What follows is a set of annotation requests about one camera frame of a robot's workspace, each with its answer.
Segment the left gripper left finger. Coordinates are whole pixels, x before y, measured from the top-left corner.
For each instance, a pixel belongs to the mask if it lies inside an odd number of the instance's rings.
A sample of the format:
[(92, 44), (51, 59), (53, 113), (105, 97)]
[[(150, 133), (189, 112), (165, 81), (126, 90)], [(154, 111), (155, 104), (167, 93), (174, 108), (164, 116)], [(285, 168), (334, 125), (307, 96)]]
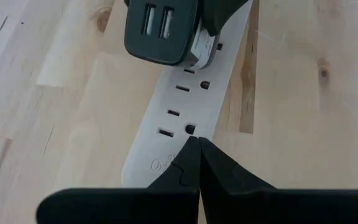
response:
[(37, 224), (197, 224), (201, 147), (190, 137), (145, 188), (65, 189), (43, 199)]

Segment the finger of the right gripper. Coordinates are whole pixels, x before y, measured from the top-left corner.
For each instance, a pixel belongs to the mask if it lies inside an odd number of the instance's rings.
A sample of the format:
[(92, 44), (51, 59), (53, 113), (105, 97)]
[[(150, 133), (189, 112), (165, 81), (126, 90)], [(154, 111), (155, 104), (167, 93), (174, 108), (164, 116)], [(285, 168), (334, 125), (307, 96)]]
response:
[(203, 27), (211, 37), (220, 34), (225, 23), (249, 0), (200, 0)]

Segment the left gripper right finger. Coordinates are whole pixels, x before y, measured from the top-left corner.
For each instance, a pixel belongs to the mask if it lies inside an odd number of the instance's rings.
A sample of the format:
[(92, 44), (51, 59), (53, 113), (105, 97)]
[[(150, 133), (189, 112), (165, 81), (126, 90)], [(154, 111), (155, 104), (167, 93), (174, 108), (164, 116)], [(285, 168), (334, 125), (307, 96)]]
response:
[(200, 138), (208, 224), (358, 224), (358, 190), (277, 189)]

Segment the black dual-USB wall charger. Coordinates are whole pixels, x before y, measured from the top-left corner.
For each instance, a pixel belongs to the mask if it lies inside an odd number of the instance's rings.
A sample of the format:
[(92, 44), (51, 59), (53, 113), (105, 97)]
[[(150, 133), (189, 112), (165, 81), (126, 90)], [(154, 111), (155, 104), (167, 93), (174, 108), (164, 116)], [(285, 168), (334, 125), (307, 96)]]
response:
[(211, 65), (218, 37), (202, 20), (203, 0), (124, 0), (124, 46), (132, 56), (200, 70)]

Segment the white rectangular power strip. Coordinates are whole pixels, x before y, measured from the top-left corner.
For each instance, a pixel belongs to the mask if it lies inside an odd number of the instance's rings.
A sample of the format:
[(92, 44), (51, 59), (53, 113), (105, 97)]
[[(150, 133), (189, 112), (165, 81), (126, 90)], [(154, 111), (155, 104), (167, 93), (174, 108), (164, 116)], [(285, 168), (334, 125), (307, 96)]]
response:
[(211, 65), (186, 72), (166, 68), (135, 136), (121, 179), (124, 187), (146, 187), (174, 160), (190, 136), (212, 139), (239, 54), (252, 2), (224, 25)]

